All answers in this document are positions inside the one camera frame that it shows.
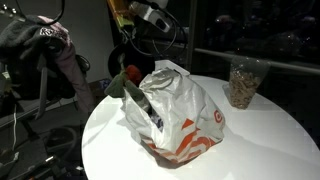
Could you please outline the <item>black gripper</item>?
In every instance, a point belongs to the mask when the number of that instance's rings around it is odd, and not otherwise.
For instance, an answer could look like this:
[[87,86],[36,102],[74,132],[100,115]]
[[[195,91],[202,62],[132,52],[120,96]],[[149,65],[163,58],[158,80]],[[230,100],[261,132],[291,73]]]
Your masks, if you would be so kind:
[[137,52],[130,44],[117,45],[108,60],[108,70],[115,77],[123,69],[130,80],[142,80],[155,70],[155,60]]

